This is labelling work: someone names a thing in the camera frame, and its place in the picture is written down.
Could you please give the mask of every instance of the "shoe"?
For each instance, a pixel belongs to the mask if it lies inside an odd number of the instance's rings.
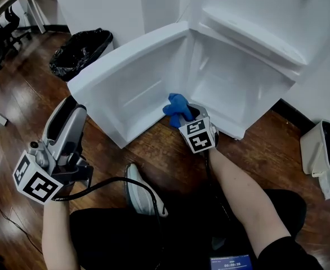
[[[126,166],[125,177],[148,186],[155,195],[159,215],[161,217],[167,217],[168,211],[165,208],[164,202],[161,200],[159,195],[149,186],[149,184],[143,180],[135,164],[132,163]],[[127,201],[137,213],[144,215],[155,215],[153,200],[151,199],[150,193],[146,189],[127,182],[125,182],[125,189]]]

